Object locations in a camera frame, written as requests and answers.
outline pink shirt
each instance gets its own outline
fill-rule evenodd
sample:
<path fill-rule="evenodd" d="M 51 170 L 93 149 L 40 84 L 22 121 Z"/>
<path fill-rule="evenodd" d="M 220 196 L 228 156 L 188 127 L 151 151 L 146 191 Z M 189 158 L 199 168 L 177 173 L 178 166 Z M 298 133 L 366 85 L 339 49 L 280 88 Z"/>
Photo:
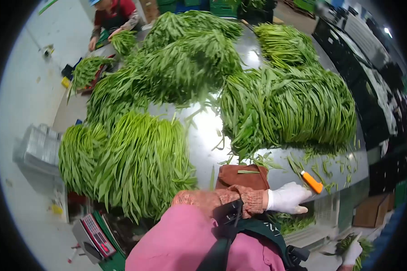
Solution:
<path fill-rule="evenodd" d="M 194 205 L 173 205 L 133 248 L 125 271 L 195 271 L 216 242 L 216 224 Z M 283 271 L 276 246 L 239 233 L 231 245 L 227 271 Z"/>

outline stack of containers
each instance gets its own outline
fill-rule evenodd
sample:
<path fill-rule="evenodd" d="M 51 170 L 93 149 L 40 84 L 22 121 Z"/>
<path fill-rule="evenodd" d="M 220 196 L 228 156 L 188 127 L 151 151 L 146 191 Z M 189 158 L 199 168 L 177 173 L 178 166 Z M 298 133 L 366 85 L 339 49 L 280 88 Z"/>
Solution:
<path fill-rule="evenodd" d="M 224 0 L 210 0 L 210 11 L 215 16 L 238 18 L 237 10 L 238 6 L 232 7 Z"/>
<path fill-rule="evenodd" d="M 176 0 L 157 0 L 158 10 L 160 15 L 168 11 L 175 13 L 176 10 Z"/>
<path fill-rule="evenodd" d="M 14 161 L 49 175 L 60 176 L 58 164 L 61 141 L 62 133 L 55 132 L 48 125 L 30 125 L 14 150 Z"/>

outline blue cap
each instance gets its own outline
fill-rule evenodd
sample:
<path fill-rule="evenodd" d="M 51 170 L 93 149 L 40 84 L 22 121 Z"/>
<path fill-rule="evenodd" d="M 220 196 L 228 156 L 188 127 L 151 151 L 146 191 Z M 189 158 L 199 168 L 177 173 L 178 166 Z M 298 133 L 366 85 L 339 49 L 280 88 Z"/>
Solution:
<path fill-rule="evenodd" d="M 89 0 L 89 4 L 90 4 L 91 6 L 93 6 L 93 5 L 95 5 L 96 3 L 98 3 L 99 1 L 101 1 L 101 0 Z"/>

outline white glove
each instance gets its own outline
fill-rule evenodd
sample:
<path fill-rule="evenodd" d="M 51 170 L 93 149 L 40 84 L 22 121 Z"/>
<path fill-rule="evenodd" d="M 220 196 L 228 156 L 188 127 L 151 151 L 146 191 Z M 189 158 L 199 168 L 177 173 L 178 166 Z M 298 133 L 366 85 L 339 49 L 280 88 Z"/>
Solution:
<path fill-rule="evenodd" d="M 356 236 L 353 242 L 351 242 L 347 251 L 342 255 L 342 265 L 354 265 L 356 263 L 357 257 L 359 257 L 363 251 L 362 247 L 358 242 L 361 234 Z"/>
<path fill-rule="evenodd" d="M 312 192 L 295 182 L 289 182 L 277 190 L 268 190 L 267 211 L 277 211 L 288 214 L 304 214 L 308 209 L 298 206 L 302 201 L 312 196 Z"/>

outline vegetable bundle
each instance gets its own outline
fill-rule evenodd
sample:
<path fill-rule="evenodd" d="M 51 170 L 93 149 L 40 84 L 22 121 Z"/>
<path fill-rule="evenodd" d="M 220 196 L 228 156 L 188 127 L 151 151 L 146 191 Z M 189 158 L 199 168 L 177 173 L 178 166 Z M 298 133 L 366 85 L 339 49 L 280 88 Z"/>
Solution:
<path fill-rule="evenodd" d="M 145 58 L 140 70 L 147 87 L 140 92 L 154 103 L 184 105 L 205 99 L 222 87 L 227 75 L 242 71 L 232 41 L 217 30 L 190 30 Z"/>
<path fill-rule="evenodd" d="M 312 40 L 292 26 L 269 23 L 254 28 L 263 56 L 276 68 L 320 66 Z"/>
<path fill-rule="evenodd" d="M 189 30 L 218 30 L 229 39 L 243 31 L 238 23 L 220 19 L 208 11 L 189 10 L 183 14 L 166 12 L 159 16 L 146 36 L 142 52 L 152 53 L 184 37 Z"/>
<path fill-rule="evenodd" d="M 196 177 L 188 142 L 177 120 L 130 111 L 117 123 L 93 174 L 98 201 L 122 206 L 138 223 L 159 219 L 177 192 L 193 189 Z"/>
<path fill-rule="evenodd" d="M 217 30 L 228 39 L 236 40 L 243 33 L 240 24 L 214 16 L 209 11 L 189 10 L 178 16 L 190 25 L 190 30 Z"/>
<path fill-rule="evenodd" d="M 280 233 L 283 236 L 302 230 L 312 223 L 315 223 L 315 217 L 310 214 L 308 214 L 307 217 L 304 215 L 298 216 L 287 213 L 275 213 L 273 215 L 267 214 L 267 216 L 273 223 L 277 222 L 280 224 Z"/>
<path fill-rule="evenodd" d="M 219 102 L 223 133 L 240 160 L 282 144 L 342 145 L 356 130 L 350 91 L 338 75 L 322 68 L 230 75 Z"/>
<path fill-rule="evenodd" d="M 336 251 L 334 254 L 326 255 L 338 255 L 338 256 L 343 255 L 355 238 L 356 235 L 354 233 L 350 233 L 349 235 L 347 235 L 347 237 L 338 241 L 338 243 L 336 244 Z M 357 257 L 356 262 L 352 269 L 353 271 L 360 271 L 362 269 L 362 261 L 365 258 L 369 257 L 369 254 L 374 250 L 374 246 L 367 239 L 359 238 L 358 242 L 362 247 L 362 253 L 360 254 L 359 257 Z"/>
<path fill-rule="evenodd" d="M 107 142 L 102 125 L 69 127 L 59 147 L 59 170 L 66 187 L 94 199 L 93 172 Z"/>
<path fill-rule="evenodd" d="M 128 56 L 133 50 L 137 50 L 137 40 L 134 33 L 136 31 L 122 30 L 111 37 L 114 49 L 121 56 Z"/>
<path fill-rule="evenodd" d="M 90 56 L 82 59 L 72 71 L 74 79 L 72 80 L 71 90 L 82 89 L 89 85 L 96 76 L 99 68 L 103 64 L 111 64 L 115 60 L 113 58 L 105 58 L 101 56 Z"/>
<path fill-rule="evenodd" d="M 141 98 L 133 90 L 146 88 L 141 80 L 141 70 L 137 62 L 103 78 L 95 86 L 87 104 L 86 122 L 101 123 L 107 134 L 111 134 L 115 123 L 133 108 L 147 108 L 147 98 Z"/>

